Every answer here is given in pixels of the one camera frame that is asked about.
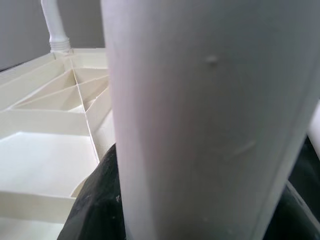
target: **white pipe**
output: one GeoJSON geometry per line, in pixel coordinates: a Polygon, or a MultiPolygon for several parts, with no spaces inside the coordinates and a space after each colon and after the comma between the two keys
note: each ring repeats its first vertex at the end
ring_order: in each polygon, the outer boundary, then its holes
{"type": "Polygon", "coordinates": [[[318,101],[317,107],[313,113],[308,136],[318,158],[320,158],[320,101],[318,101]]]}
{"type": "Polygon", "coordinates": [[[320,89],[318,0],[103,0],[129,240],[261,240],[320,89]]]}
{"type": "Polygon", "coordinates": [[[57,0],[41,0],[45,22],[50,33],[51,52],[68,53],[70,42],[59,13],[57,0]]]}

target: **white tube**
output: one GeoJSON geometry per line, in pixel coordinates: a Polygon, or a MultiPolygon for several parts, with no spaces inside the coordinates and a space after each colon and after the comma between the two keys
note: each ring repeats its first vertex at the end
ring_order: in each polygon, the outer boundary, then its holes
{"type": "Polygon", "coordinates": [[[262,239],[319,97],[319,9],[102,1],[128,239],[262,239]]]}
{"type": "Polygon", "coordinates": [[[317,107],[313,113],[308,136],[318,158],[320,158],[320,101],[318,101],[317,107]]]}
{"type": "Polygon", "coordinates": [[[45,22],[50,33],[51,52],[67,53],[70,42],[59,13],[57,0],[41,0],[45,22]]]}

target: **gray wall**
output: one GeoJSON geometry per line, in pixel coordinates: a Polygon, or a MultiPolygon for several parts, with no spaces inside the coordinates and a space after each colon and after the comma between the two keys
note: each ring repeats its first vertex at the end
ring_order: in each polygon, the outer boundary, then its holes
{"type": "MultiPolygon", "coordinates": [[[[104,47],[100,0],[59,0],[74,48],[104,47]]],[[[0,0],[0,69],[49,53],[40,0],[0,0]]]]}

